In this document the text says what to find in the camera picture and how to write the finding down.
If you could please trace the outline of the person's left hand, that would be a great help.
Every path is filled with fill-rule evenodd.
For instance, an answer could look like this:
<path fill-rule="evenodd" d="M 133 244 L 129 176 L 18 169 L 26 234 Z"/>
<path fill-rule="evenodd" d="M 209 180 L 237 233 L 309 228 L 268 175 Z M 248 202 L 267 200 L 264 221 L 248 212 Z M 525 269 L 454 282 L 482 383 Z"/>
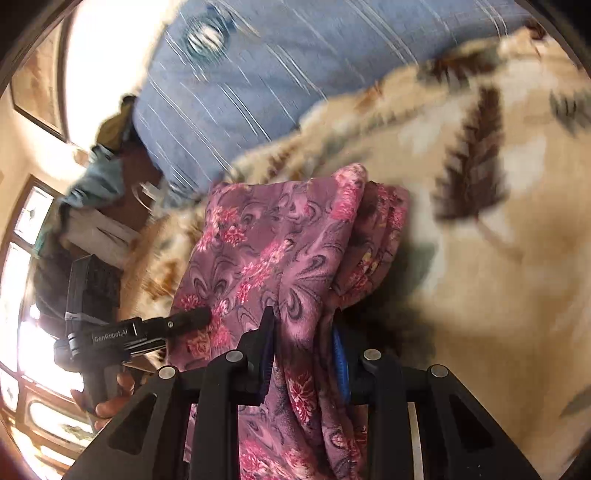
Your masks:
<path fill-rule="evenodd" d="M 98 431 L 102 430 L 123 409 L 134 393 L 135 382 L 128 370 L 117 375 L 117 383 L 119 386 L 119 395 L 106 402 L 99 403 L 95 407 L 93 426 Z"/>

